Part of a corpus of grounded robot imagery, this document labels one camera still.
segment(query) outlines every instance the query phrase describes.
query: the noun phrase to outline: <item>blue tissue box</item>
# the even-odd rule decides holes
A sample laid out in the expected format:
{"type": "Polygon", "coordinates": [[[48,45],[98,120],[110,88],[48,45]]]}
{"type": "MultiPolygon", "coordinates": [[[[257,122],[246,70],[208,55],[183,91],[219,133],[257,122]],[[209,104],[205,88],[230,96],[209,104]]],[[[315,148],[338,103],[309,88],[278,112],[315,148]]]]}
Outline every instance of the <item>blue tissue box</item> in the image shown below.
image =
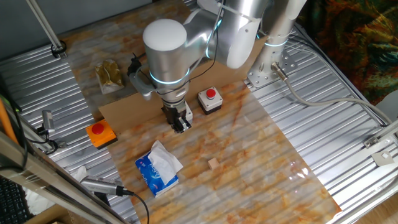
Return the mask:
{"type": "Polygon", "coordinates": [[[150,188],[150,191],[152,191],[155,197],[158,197],[164,192],[168,191],[170,188],[174,187],[174,185],[178,184],[178,177],[176,175],[166,185],[164,185],[162,179],[160,178],[159,172],[152,165],[148,158],[149,153],[150,152],[136,160],[136,166],[140,170],[145,183],[150,188]]]}

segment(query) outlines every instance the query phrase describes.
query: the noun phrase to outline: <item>small wooden cube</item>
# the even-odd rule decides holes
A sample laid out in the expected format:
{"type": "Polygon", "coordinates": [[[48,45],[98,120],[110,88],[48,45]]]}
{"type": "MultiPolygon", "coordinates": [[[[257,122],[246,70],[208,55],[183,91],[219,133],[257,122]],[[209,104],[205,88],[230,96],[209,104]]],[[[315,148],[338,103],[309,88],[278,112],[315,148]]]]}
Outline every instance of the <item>small wooden cube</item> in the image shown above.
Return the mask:
{"type": "Polygon", "coordinates": [[[220,166],[216,158],[210,159],[207,163],[209,164],[211,170],[214,170],[215,168],[220,166]]]}

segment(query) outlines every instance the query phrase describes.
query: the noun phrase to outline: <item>red button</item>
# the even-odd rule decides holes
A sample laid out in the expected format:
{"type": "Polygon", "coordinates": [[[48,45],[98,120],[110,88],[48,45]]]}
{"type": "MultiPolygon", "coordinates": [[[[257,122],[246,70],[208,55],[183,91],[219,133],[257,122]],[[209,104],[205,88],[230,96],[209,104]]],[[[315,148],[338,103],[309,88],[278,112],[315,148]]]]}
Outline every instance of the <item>red button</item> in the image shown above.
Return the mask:
{"type": "Polygon", "coordinates": [[[216,90],[214,89],[208,89],[206,91],[206,96],[209,100],[212,100],[216,96],[216,90]]]}
{"type": "Polygon", "coordinates": [[[101,134],[104,131],[104,126],[102,124],[94,124],[91,131],[94,134],[101,134]]]}

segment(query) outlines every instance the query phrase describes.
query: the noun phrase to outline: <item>metal table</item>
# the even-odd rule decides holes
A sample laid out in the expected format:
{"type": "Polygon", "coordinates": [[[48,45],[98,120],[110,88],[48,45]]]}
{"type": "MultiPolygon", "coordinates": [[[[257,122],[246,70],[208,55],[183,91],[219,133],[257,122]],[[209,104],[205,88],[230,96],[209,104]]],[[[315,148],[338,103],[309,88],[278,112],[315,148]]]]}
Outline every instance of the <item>metal table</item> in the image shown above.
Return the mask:
{"type": "MultiPolygon", "coordinates": [[[[330,70],[316,55],[292,49],[288,52],[298,65],[295,72],[288,74],[290,81],[306,100],[348,96],[364,99],[343,74],[330,70]]],[[[58,165],[70,173],[85,166],[89,175],[120,179],[108,150],[92,146],[85,127],[93,124],[94,119],[69,64],[55,59],[50,46],[0,62],[0,72],[22,107],[23,117],[33,126],[40,126],[42,110],[53,112],[56,133],[51,138],[67,142],[67,149],[51,155],[58,165]]],[[[364,147],[363,142],[381,127],[362,106],[337,103],[307,107],[298,104],[280,80],[262,88],[246,83],[344,212],[361,205],[398,175],[395,139],[389,139],[378,149],[388,150],[396,161],[388,166],[377,167],[372,152],[364,147]]],[[[398,187],[373,201],[361,213],[397,190],[398,187]]],[[[127,197],[110,196],[109,202],[122,217],[137,220],[127,197]]]]}

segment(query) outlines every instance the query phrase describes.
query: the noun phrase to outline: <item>marble-patterned mat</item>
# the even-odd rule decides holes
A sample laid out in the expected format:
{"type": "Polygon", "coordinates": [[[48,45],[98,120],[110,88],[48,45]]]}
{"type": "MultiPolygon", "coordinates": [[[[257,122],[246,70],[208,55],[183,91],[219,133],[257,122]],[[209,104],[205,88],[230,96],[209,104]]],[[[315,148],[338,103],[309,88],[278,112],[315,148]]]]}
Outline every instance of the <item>marble-patterned mat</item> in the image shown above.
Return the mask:
{"type": "Polygon", "coordinates": [[[127,77],[132,53],[145,52],[142,33],[157,19],[184,22],[190,10],[181,0],[163,0],[118,16],[95,22],[60,36],[67,44],[68,63],[85,97],[94,119],[102,119],[98,108],[134,94],[127,77]],[[121,71],[124,88],[102,95],[95,76],[95,66],[103,60],[114,60],[121,71]]]}
{"type": "MultiPolygon", "coordinates": [[[[190,103],[193,125],[183,134],[162,115],[110,145],[125,187],[144,198],[151,223],[326,223],[341,211],[243,82],[219,92],[223,106],[208,116],[190,103]],[[184,166],[180,183],[158,198],[134,164],[156,140],[184,166]],[[220,167],[211,171],[214,157],[220,167]]],[[[143,205],[132,202],[146,223],[143,205]]]]}

